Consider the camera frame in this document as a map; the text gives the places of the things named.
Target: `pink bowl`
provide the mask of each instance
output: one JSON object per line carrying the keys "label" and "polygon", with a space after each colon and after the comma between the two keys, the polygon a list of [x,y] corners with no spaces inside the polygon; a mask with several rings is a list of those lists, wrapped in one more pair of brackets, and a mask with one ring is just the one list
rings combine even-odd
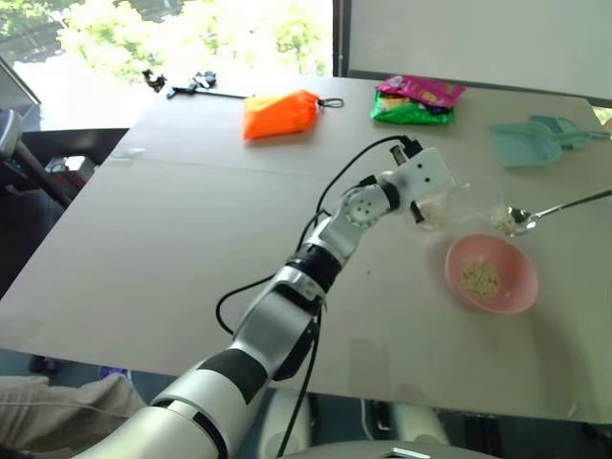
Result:
{"label": "pink bowl", "polygon": [[[489,261],[499,273],[501,288],[491,298],[472,294],[461,285],[461,274],[474,262]],[[534,304],[537,297],[537,272],[522,251],[486,234],[474,234],[454,242],[447,253],[445,275],[448,286],[462,301],[497,314],[516,314]]]}

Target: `robotic arm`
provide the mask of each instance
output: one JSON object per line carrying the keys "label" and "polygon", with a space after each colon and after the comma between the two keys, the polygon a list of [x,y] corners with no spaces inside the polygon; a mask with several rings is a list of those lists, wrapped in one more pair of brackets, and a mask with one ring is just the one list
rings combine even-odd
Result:
{"label": "robotic arm", "polygon": [[361,236],[384,215],[452,183],[438,151],[427,148],[348,190],[255,299],[228,349],[194,365],[77,458],[232,457],[270,381],[291,378],[304,361],[317,335],[314,317]]}

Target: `gray pants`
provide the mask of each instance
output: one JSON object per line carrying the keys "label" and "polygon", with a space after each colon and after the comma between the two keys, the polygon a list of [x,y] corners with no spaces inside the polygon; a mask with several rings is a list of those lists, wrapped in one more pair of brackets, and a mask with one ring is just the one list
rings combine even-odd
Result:
{"label": "gray pants", "polygon": [[122,375],[79,388],[44,377],[0,377],[0,444],[44,457],[70,457],[120,426],[144,402]]}

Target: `snack bag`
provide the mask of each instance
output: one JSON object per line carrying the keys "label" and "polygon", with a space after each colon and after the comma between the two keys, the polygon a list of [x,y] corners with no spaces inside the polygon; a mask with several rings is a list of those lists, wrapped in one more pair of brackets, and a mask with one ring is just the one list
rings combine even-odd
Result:
{"label": "snack bag", "polygon": [[376,92],[372,119],[396,124],[442,124],[454,120],[454,109]]}
{"label": "snack bag", "polygon": [[465,86],[421,78],[412,75],[397,75],[376,89],[387,95],[412,98],[434,107],[451,108],[466,90]]}
{"label": "snack bag", "polygon": [[286,96],[245,99],[243,139],[291,134],[310,129],[317,119],[318,96],[298,90]]}

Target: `white table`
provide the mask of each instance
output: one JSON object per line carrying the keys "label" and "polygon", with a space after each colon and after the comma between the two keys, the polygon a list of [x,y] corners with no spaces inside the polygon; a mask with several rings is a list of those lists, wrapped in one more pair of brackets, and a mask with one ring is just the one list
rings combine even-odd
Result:
{"label": "white table", "polygon": [[[383,136],[408,133],[437,146],[460,178],[495,182],[521,207],[546,208],[611,182],[610,142],[533,170],[509,172],[493,154],[492,123],[550,114],[596,129],[582,99],[470,89],[456,123],[396,126],[369,119],[371,81],[283,84],[346,106],[323,113],[311,133],[256,144],[241,140],[240,100],[177,96],[148,112],[5,295],[0,346],[180,374],[230,342],[214,319],[217,298],[281,266],[328,180]],[[393,167],[388,146],[332,195]],[[541,289],[535,307],[514,317],[469,311],[445,286],[448,244],[483,228],[427,233],[405,216],[387,217],[329,295],[311,390],[612,422],[611,214],[609,200],[598,201],[515,240]],[[228,302],[230,324],[254,294]]]}

